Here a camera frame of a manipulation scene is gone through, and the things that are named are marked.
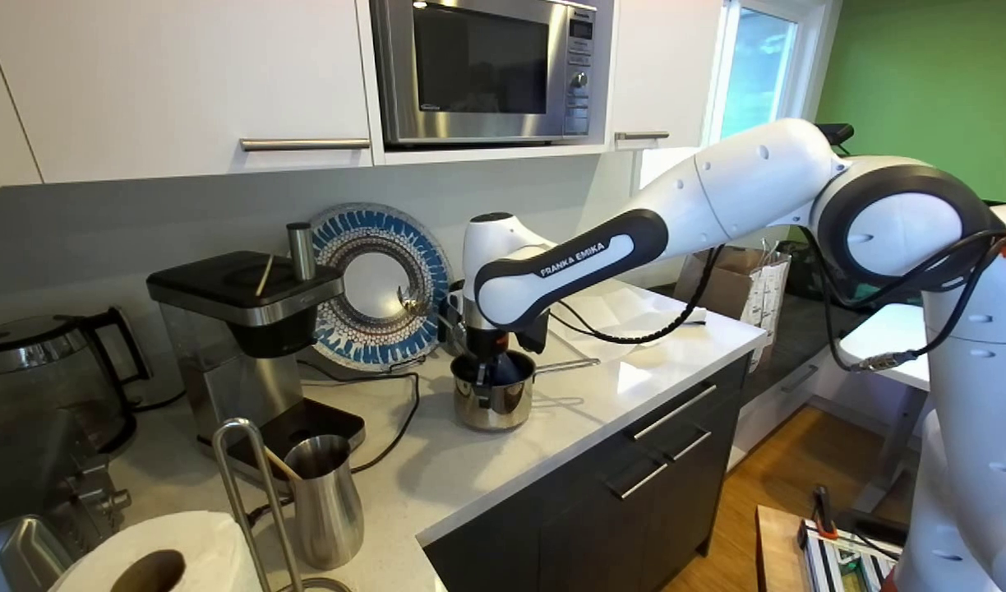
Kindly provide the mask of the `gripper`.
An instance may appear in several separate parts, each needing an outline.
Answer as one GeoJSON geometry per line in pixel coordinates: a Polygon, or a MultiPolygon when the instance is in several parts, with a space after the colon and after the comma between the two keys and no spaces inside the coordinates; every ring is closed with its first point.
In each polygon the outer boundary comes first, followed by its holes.
{"type": "Polygon", "coordinates": [[[514,382],[514,364],[508,358],[510,334],[498,329],[467,329],[467,353],[478,368],[473,396],[481,409],[490,409],[494,386],[514,382]]]}

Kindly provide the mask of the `stainless steel pot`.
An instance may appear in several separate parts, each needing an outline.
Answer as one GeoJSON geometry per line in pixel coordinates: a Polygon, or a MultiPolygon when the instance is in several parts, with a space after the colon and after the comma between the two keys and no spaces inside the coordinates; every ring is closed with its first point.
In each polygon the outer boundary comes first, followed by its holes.
{"type": "Polygon", "coordinates": [[[478,368],[469,356],[451,360],[453,376],[453,409],[455,418],[467,428],[484,432],[514,430],[521,427],[532,412],[534,379],[546,373],[590,368],[601,363],[598,358],[578,358],[562,363],[537,363],[533,357],[519,351],[508,352],[514,364],[514,382],[494,386],[490,409],[481,409],[473,396],[473,382],[478,368]]]}

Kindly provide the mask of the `blue patterned decorative plate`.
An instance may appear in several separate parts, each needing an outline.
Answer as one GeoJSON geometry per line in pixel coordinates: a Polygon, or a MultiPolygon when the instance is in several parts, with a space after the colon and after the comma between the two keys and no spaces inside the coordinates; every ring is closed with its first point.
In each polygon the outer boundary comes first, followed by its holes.
{"type": "Polygon", "coordinates": [[[436,237],[376,203],[332,206],[309,221],[316,262],[341,273],[343,293],[316,311],[314,349],[343,368],[398,371],[438,348],[436,307],[453,270],[436,237]]]}

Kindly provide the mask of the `brown paper bag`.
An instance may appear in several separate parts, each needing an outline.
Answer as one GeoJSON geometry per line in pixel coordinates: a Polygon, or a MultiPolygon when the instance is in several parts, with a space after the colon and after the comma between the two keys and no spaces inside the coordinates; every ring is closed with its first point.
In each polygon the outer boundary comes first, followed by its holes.
{"type": "Polygon", "coordinates": [[[767,366],[780,325],[790,255],[778,250],[724,246],[711,270],[699,307],[766,332],[754,349],[750,373],[767,366]]]}

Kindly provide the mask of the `white low cabinet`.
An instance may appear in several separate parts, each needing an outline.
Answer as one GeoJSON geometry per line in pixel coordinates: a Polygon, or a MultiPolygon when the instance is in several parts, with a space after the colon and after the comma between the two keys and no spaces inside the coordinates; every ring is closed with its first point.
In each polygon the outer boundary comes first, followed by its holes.
{"type": "Polygon", "coordinates": [[[786,295],[770,359],[745,380],[727,472],[806,404],[859,427],[875,426],[873,419],[841,401],[841,395],[852,393],[853,382],[834,363],[828,342],[823,304],[786,295]]]}

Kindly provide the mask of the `microwave door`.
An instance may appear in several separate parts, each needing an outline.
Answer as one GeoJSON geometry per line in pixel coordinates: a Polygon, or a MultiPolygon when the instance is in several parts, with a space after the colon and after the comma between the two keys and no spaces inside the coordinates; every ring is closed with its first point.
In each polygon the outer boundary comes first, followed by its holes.
{"type": "Polygon", "coordinates": [[[371,0],[386,145],[560,140],[571,11],[552,0],[371,0]]]}

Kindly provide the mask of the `wooden side table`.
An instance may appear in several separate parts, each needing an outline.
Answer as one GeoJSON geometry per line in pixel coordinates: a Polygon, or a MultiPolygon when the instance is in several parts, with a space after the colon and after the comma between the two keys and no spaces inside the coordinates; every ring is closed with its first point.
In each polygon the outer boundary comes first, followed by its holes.
{"type": "Polygon", "coordinates": [[[759,505],[754,510],[758,592],[814,592],[797,530],[803,519],[759,505]]]}

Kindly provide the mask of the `white paper towel roll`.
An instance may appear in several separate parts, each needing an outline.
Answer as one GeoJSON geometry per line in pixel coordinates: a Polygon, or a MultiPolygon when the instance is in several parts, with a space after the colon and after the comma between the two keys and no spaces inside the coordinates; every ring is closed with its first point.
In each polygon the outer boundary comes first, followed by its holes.
{"type": "Polygon", "coordinates": [[[51,592],[263,592],[252,551],[222,512],[131,525],[87,554],[51,592]]]}

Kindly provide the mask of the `orange black tool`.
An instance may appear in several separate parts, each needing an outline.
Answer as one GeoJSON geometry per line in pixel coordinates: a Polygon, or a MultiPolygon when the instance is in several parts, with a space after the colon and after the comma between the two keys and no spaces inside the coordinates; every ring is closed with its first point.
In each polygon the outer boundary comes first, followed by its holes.
{"type": "Polygon", "coordinates": [[[833,505],[829,490],[825,486],[816,486],[811,493],[812,512],[811,520],[815,523],[816,532],[824,539],[838,539],[838,528],[834,522],[833,505]]]}

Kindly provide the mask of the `white cabinet door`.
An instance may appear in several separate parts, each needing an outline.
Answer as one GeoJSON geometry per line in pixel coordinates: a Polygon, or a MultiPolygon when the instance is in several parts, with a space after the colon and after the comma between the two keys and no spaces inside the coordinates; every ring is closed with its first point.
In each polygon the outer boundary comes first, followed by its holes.
{"type": "Polygon", "coordinates": [[[679,149],[703,140],[722,0],[618,0],[611,139],[616,150],[679,149]],[[615,132],[666,131],[616,141],[615,132]]]}
{"type": "Polygon", "coordinates": [[[356,0],[0,0],[0,70],[42,183],[369,166],[356,0]]]}

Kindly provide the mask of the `striped box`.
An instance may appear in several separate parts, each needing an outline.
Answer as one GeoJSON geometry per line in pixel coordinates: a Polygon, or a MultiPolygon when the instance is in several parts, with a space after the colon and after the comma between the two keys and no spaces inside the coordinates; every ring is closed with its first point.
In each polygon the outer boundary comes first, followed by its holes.
{"type": "Polygon", "coordinates": [[[883,592],[902,551],[845,530],[829,537],[814,520],[802,521],[796,543],[811,592],[883,592]]]}

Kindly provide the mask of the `white table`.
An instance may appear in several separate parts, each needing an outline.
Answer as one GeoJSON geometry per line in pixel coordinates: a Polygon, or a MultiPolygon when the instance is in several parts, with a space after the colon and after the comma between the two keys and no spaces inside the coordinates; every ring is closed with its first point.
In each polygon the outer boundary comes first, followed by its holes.
{"type": "MultiPolygon", "coordinates": [[[[840,350],[849,361],[867,360],[885,352],[904,352],[926,345],[923,311],[917,306],[890,304],[842,338],[840,350]]],[[[895,368],[847,374],[835,405],[843,419],[884,435],[874,473],[861,489],[853,508],[871,513],[904,474],[914,474],[909,450],[921,442],[924,417],[934,409],[928,401],[929,366],[926,356],[895,368]]]]}

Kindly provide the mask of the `window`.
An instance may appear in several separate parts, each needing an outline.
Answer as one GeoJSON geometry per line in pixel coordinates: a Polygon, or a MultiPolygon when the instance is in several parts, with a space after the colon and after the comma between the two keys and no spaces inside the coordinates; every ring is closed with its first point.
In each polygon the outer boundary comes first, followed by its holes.
{"type": "Polygon", "coordinates": [[[814,120],[842,0],[722,0],[703,145],[814,120]]]}

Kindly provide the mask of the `glass electric kettle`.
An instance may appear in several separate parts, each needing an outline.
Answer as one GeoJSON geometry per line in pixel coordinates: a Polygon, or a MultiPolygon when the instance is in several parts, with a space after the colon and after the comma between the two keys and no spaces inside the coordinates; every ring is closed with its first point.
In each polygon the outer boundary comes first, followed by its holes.
{"type": "Polygon", "coordinates": [[[137,430],[125,386],[149,379],[149,364],[119,307],[0,325],[0,426],[65,409],[99,452],[113,453],[137,430]]]}

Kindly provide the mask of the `stainless steel appliance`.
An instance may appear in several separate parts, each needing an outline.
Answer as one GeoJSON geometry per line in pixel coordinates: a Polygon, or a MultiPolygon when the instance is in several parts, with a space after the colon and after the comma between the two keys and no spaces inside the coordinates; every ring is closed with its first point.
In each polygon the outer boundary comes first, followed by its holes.
{"type": "Polygon", "coordinates": [[[132,499],[109,461],[65,409],[0,426],[0,592],[48,592],[120,531],[132,499]]]}

